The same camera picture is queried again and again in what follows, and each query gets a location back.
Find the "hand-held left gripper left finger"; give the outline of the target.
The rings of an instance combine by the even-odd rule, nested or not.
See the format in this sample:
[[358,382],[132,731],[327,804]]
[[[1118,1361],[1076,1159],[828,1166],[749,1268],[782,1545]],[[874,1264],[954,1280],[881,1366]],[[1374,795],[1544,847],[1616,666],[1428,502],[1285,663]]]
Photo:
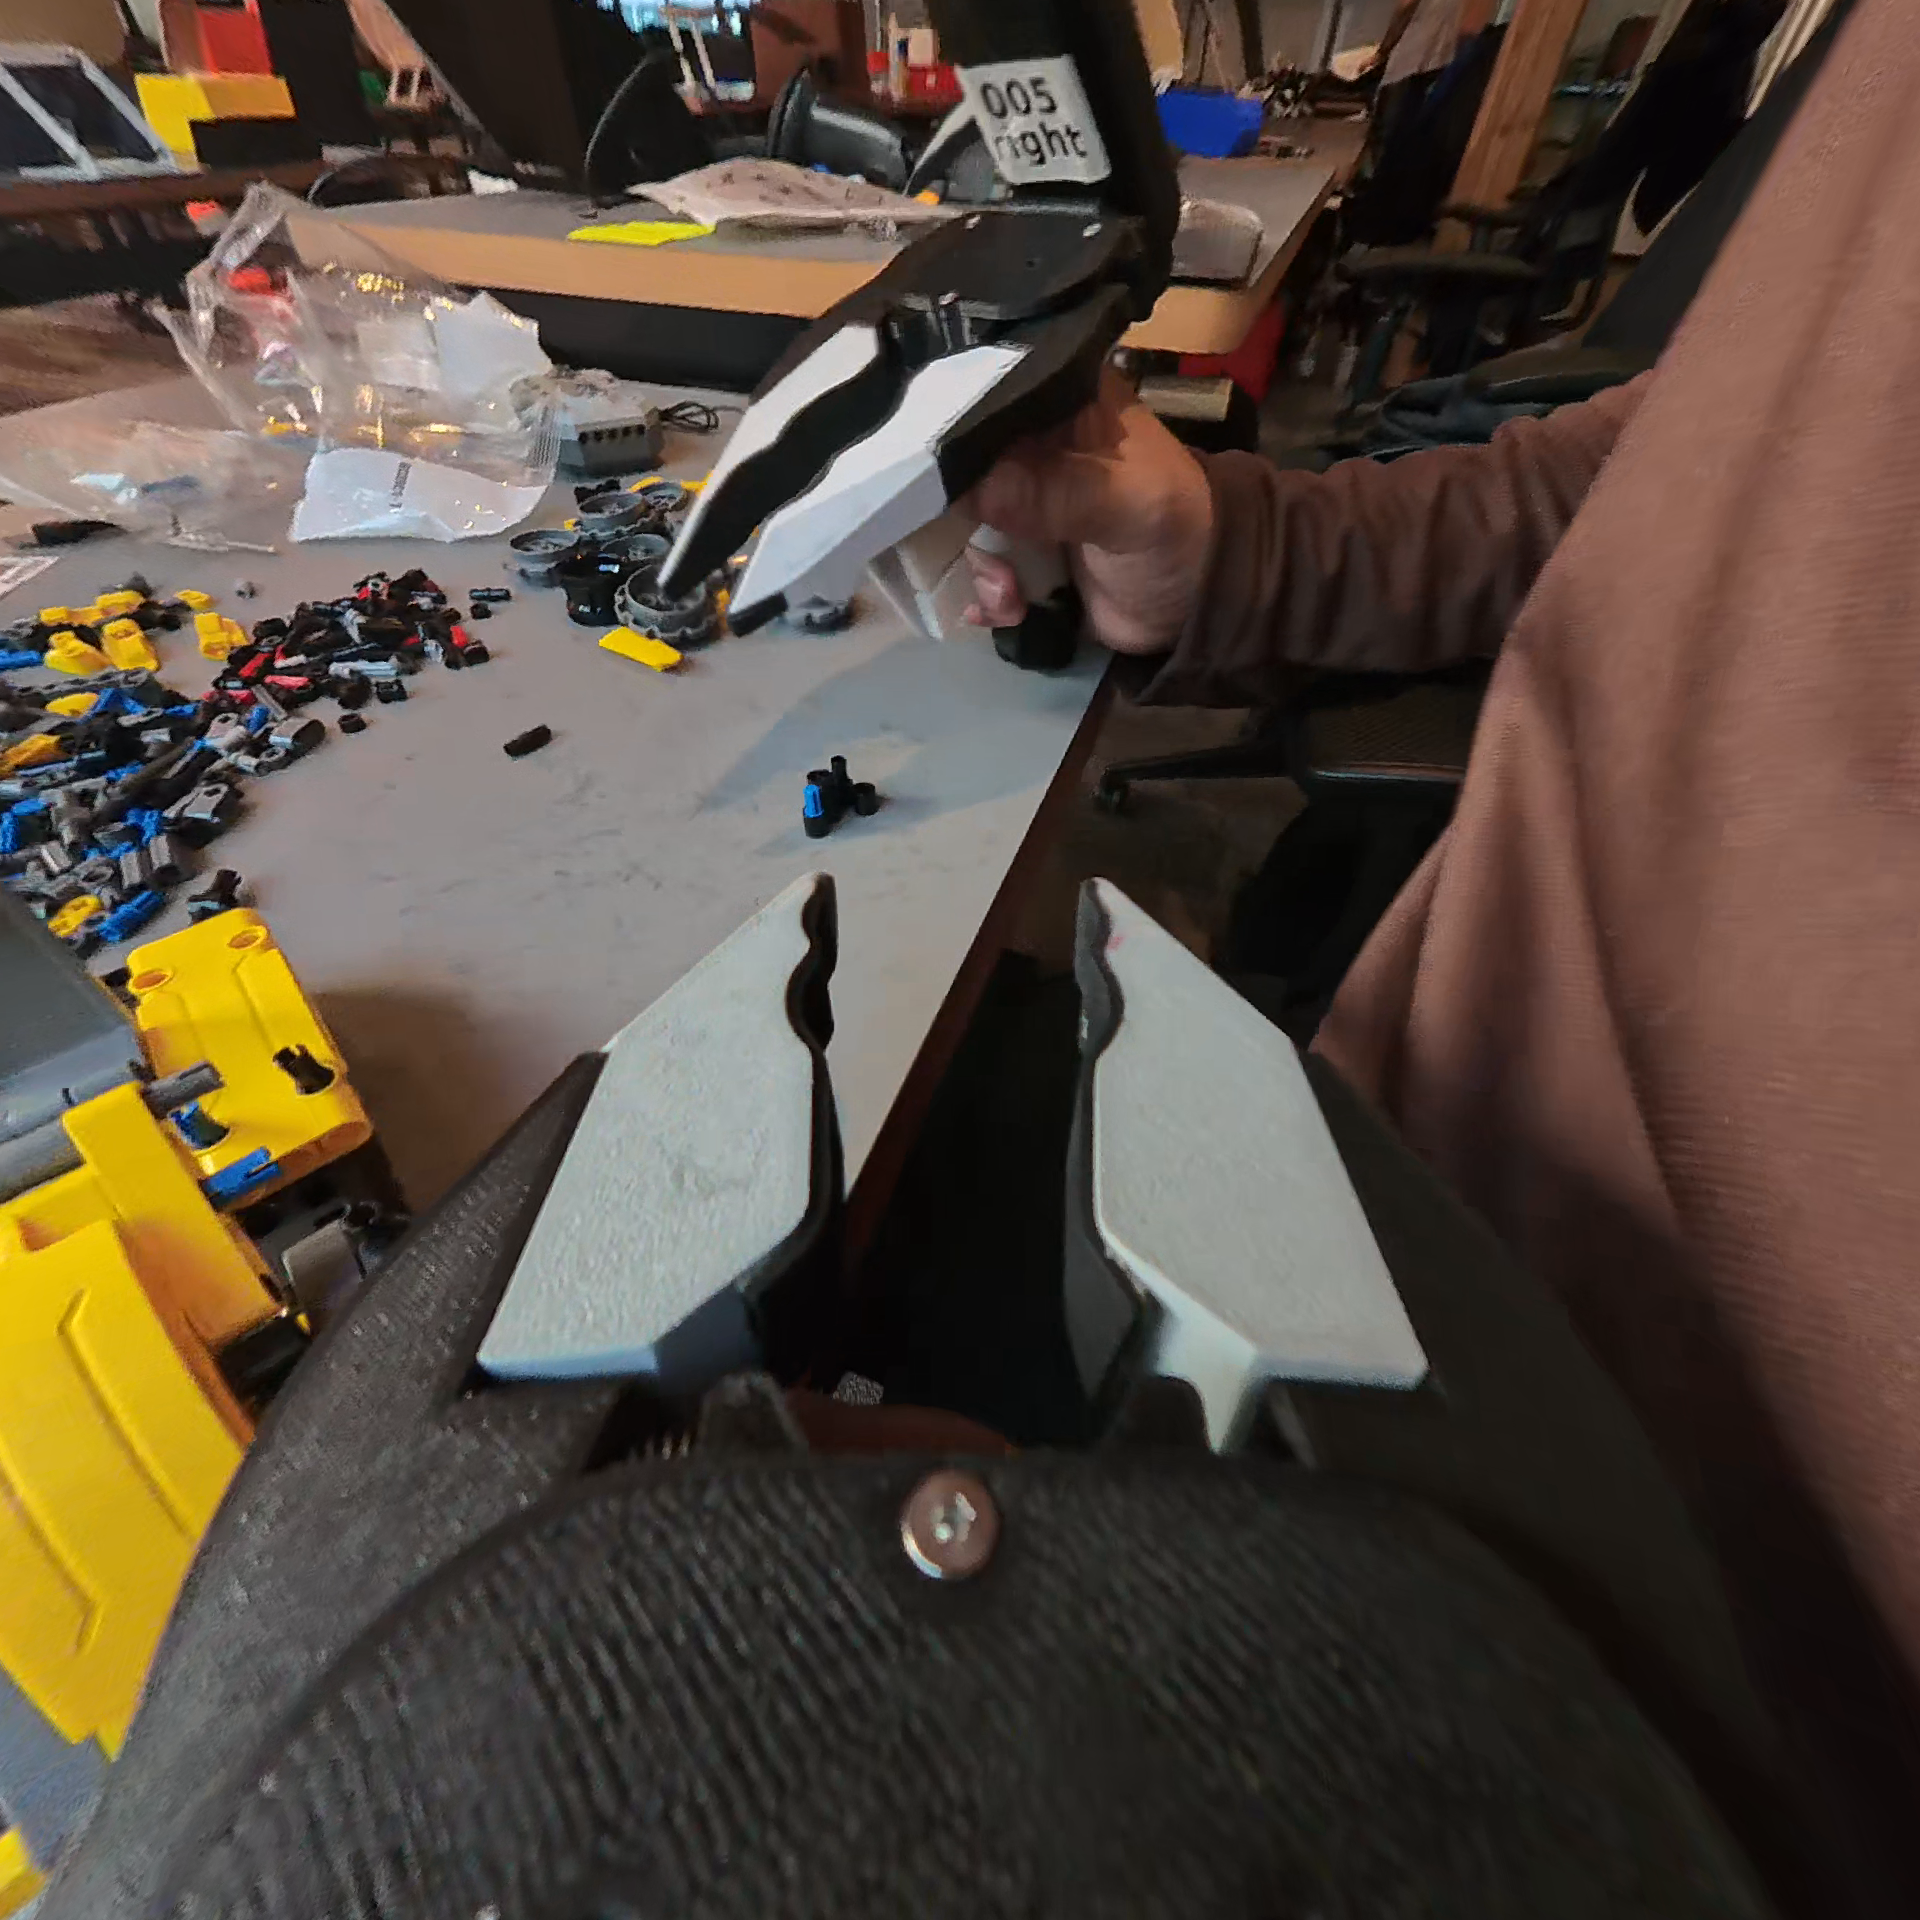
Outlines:
[[801,1382],[842,1220],[836,895],[804,873],[601,1048],[490,1326],[498,1383]]

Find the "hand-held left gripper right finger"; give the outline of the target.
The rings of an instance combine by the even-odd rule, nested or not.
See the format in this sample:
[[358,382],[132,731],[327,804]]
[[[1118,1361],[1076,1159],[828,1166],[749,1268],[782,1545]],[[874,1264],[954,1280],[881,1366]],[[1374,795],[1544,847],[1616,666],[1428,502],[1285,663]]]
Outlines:
[[1182,1382],[1225,1452],[1272,1383],[1423,1385],[1290,1038],[1110,880],[1081,887],[1074,980],[1064,1336],[1094,1414]]

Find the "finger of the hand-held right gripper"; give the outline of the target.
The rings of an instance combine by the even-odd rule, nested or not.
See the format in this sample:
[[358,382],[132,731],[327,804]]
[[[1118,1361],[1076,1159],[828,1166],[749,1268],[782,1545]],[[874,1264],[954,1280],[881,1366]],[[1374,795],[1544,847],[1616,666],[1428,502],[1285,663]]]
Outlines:
[[730,630],[842,596],[880,552],[942,516],[945,435],[1023,359],[1023,346],[988,343],[900,371],[881,339],[828,339],[753,400],[729,443],[729,507],[753,535]]
[[855,550],[906,488],[906,458],[884,439],[903,394],[888,323],[816,339],[738,420],[663,566],[663,590],[701,585],[757,538],[735,602],[848,596],[865,566]]

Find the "yellow toy vehicle model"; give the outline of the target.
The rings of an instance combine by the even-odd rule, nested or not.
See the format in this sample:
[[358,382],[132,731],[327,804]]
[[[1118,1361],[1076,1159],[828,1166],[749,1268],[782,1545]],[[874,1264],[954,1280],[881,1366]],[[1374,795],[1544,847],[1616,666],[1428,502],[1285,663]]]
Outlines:
[[313,1332],[264,1244],[373,1142],[257,913],[112,985],[5,902],[1,1913],[121,1754],[255,1418]]

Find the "pile of small building parts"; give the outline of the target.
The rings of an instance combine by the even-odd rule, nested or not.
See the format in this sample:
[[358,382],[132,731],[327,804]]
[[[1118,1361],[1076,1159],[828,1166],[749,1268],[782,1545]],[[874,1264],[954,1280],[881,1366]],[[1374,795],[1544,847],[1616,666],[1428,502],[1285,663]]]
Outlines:
[[239,623],[138,579],[5,625],[5,898],[78,959],[128,950],[181,907],[242,905],[207,866],[253,790],[405,705],[426,668],[488,662],[478,630],[512,587],[373,571],[289,616]]

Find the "person's right forearm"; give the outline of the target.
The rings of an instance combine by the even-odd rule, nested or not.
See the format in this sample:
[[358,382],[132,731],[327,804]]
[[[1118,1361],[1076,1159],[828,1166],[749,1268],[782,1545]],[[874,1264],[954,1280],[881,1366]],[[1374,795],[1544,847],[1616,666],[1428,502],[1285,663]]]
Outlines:
[[1392,464],[1207,458],[1207,562],[1135,700],[1270,708],[1302,673],[1421,676],[1493,656],[1650,385]]

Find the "grey desk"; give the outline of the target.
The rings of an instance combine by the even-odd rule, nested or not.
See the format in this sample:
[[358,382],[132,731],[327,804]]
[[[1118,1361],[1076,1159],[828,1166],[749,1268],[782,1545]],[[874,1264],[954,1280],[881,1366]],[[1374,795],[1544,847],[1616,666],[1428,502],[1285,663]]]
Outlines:
[[[670,675],[524,583],[478,634],[488,663],[426,668],[207,851],[343,1044],[402,1190],[432,1208],[570,1058],[828,873],[830,1072],[865,1238],[1087,760],[1105,666],[1082,647],[1023,673],[880,600],[841,634],[725,636]],[[540,724],[549,750],[503,754]],[[880,810],[807,839],[801,782],[834,754]]]

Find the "person's right hand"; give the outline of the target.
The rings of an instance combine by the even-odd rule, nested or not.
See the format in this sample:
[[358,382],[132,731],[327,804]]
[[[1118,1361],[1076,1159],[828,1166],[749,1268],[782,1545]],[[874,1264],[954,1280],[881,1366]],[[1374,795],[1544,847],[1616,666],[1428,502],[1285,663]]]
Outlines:
[[961,504],[998,535],[1062,550],[1109,652],[1156,659],[1182,636],[1209,571],[1209,475],[1118,371],[1071,420],[1009,446]]

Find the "grey motor block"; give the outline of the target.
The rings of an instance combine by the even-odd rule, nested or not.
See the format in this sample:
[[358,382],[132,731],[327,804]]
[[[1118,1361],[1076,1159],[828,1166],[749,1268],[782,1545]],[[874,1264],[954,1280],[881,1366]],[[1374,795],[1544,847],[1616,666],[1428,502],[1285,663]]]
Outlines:
[[569,400],[554,411],[558,471],[575,478],[648,474],[663,464],[664,432],[648,406],[590,408]]

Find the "background wooden table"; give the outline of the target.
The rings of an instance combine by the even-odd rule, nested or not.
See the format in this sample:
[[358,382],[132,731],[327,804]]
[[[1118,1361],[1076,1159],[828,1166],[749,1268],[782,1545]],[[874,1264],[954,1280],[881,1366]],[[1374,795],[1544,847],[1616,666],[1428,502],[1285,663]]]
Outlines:
[[[1228,354],[1277,294],[1341,161],[1182,162],[1197,199],[1239,203],[1263,227],[1242,284],[1173,282],[1122,343],[1138,353]],[[399,199],[337,211],[377,254],[450,287],[490,294],[537,324],[546,354],[664,386],[744,394],[776,356],[895,254],[862,232],[663,247],[570,240],[584,211],[562,194]]]

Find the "blue plastic bin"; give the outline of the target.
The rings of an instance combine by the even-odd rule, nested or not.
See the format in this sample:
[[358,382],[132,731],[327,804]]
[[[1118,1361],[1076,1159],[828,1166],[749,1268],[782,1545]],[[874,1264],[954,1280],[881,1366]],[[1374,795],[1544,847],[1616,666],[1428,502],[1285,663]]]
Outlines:
[[1263,96],[1216,87],[1166,87],[1156,112],[1174,153],[1209,161],[1253,155],[1265,120]]

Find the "group of grey toothed wheels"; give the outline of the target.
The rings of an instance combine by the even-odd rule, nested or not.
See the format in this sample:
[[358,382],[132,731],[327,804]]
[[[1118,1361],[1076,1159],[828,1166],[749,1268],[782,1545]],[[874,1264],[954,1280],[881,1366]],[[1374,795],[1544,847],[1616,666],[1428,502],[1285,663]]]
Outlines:
[[693,655],[733,632],[730,596],[748,555],[735,555],[701,585],[664,593],[664,560],[705,478],[646,475],[575,492],[575,514],[562,526],[530,529],[506,545],[513,582],[559,593],[567,620],[598,634],[623,632],[673,655]]

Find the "white-labelled plastic bag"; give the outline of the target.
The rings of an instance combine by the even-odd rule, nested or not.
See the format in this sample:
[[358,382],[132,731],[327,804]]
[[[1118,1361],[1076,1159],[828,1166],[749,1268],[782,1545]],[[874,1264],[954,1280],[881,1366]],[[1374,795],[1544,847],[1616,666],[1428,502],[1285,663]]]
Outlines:
[[304,470],[289,540],[421,540],[456,545],[503,538],[540,507],[549,474],[503,483],[378,449],[324,449]]

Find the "black office chair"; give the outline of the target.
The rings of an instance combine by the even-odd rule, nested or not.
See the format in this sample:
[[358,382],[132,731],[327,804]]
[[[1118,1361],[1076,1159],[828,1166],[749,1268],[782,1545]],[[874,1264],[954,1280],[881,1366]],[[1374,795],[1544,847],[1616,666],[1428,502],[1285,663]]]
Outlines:
[[1092,800],[1135,790],[1286,782],[1301,795],[1230,907],[1216,971],[1308,1048],[1385,910],[1449,825],[1493,666],[1316,675],[1231,743],[1109,764]]

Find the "crumpled clear plastic bag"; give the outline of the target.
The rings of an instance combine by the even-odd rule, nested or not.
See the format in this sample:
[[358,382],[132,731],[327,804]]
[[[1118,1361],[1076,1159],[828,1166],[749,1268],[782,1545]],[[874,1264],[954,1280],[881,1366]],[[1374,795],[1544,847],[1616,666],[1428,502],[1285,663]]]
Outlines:
[[558,478],[559,386],[537,328],[276,188],[245,194],[159,323],[191,379],[184,416],[108,395],[5,420],[9,506],[257,554],[289,538],[324,449]]

